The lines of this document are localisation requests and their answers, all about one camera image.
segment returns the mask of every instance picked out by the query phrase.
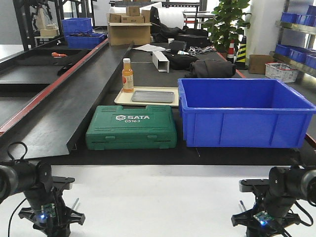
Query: traffic cone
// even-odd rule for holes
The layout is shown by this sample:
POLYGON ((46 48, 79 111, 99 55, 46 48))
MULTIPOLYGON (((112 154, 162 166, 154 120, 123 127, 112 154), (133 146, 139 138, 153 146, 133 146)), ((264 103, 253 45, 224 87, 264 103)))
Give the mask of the traffic cone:
POLYGON ((226 57, 226 60, 232 63, 234 63, 234 42, 235 41, 232 39, 226 57))
POLYGON ((242 37, 240 42, 240 47, 237 52, 237 59, 235 61, 236 68, 239 70, 247 70, 246 66, 246 45, 247 45, 247 37, 242 37))

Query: blue bin on shelf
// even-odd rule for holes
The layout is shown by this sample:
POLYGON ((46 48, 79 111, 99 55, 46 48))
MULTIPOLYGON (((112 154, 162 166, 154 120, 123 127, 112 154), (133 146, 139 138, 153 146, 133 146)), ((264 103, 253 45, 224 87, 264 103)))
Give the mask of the blue bin on shelf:
POLYGON ((307 10, 307 15, 316 16, 316 6, 310 5, 308 10, 307 10))
POLYGON ((298 15, 296 19, 296 24, 314 26, 316 17, 312 15, 298 15))
POLYGON ((307 53, 302 50, 290 49, 288 57, 296 62, 305 63, 307 53))
POLYGON ((62 20, 64 35, 92 33, 91 18, 69 18, 62 20))
POLYGON ((278 54, 281 54, 281 55, 287 57, 290 53, 290 49, 300 49, 300 47, 277 44, 276 49, 275 49, 275 53, 278 53, 278 54))
POLYGON ((307 55, 305 64, 316 69, 316 55, 307 55))
POLYGON ((316 106, 276 79, 178 79, 188 147, 299 148, 316 106))
POLYGON ((281 21, 283 22, 295 23, 296 19, 297 19, 297 14, 295 13, 283 12, 281 16, 281 21))
POLYGON ((68 48, 87 48, 93 49, 105 39, 104 34, 89 34, 90 37, 65 36, 68 48))

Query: white paper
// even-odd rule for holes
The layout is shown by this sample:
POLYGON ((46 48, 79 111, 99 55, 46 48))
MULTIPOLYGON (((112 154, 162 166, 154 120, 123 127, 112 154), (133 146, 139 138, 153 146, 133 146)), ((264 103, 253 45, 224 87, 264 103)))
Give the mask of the white paper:
POLYGON ((157 51, 164 51, 164 50, 166 50, 163 47, 154 46, 154 45, 151 45, 151 44, 146 44, 146 45, 134 48, 134 49, 142 50, 142 51, 146 51, 146 52, 157 52, 157 51))

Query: potted plant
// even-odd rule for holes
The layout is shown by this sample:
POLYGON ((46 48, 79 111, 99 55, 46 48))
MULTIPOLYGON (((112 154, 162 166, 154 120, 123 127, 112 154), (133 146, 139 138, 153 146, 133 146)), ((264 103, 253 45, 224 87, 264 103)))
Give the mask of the potted plant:
POLYGON ((219 5, 214 8, 212 14, 214 19, 207 20, 203 27, 211 32, 214 46, 218 51, 227 51, 231 40, 235 40, 235 45, 239 44, 239 35, 244 35, 244 27, 250 27, 250 22, 243 17, 251 13, 243 12, 249 6, 250 0, 220 0, 219 5))

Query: green toolbox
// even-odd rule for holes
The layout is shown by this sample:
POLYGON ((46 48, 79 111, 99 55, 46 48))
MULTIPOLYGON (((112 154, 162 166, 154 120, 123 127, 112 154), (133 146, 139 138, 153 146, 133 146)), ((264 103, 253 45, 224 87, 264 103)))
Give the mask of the green toolbox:
POLYGON ((169 105, 98 106, 85 140, 89 150, 166 149, 176 146, 177 132, 169 105))

